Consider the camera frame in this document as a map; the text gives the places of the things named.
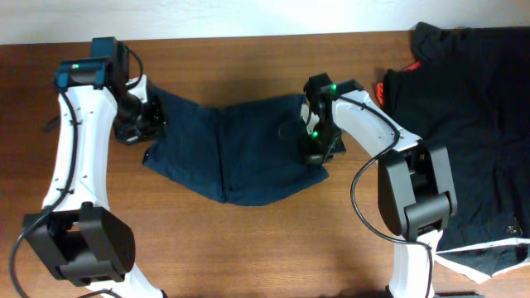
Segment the navy blue shorts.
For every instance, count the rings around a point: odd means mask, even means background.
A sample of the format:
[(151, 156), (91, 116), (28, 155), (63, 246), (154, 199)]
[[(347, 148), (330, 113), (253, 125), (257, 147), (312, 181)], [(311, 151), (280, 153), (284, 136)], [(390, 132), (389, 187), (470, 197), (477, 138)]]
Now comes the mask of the navy blue shorts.
[(153, 91), (166, 126), (142, 164), (214, 201), (263, 206), (316, 185), (329, 174), (307, 165), (297, 142), (306, 99), (288, 94), (225, 108)]

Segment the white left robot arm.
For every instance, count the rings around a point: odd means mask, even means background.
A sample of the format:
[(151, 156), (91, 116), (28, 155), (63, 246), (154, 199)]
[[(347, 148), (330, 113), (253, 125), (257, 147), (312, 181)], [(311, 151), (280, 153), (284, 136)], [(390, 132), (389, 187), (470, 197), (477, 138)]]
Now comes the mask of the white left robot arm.
[(111, 213), (107, 196), (110, 140), (151, 141), (166, 125), (146, 75), (129, 76), (134, 58), (123, 42), (99, 37), (89, 57), (60, 64), (53, 79), (60, 105), (55, 169), (41, 211), (24, 217), (19, 237), (56, 280), (91, 297), (164, 296), (136, 264), (133, 231)]

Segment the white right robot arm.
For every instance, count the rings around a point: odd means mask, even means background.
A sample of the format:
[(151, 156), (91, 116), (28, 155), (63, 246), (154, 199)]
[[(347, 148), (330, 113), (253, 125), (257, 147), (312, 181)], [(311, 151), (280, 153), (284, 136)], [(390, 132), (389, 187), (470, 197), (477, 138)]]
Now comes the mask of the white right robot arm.
[(391, 119), (355, 80), (333, 82), (328, 74), (311, 76), (304, 88), (308, 112), (302, 154), (309, 165), (322, 165), (345, 152), (341, 136), (349, 134), (370, 156), (352, 180), (355, 187), (371, 166), (378, 170), (377, 201), (389, 230), (384, 234), (351, 204), (361, 223), (394, 245), (391, 297), (434, 297), (432, 278), (436, 248), (457, 198), (445, 146), (423, 140)]

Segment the black clothes pile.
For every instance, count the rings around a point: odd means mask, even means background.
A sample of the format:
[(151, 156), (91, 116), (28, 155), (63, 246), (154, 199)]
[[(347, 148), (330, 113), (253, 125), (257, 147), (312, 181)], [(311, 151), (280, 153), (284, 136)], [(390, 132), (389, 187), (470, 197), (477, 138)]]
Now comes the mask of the black clothes pile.
[(438, 262), (472, 281), (529, 263), (529, 30), (420, 22), (414, 70), (389, 70), (383, 108), (446, 146), (458, 210)]

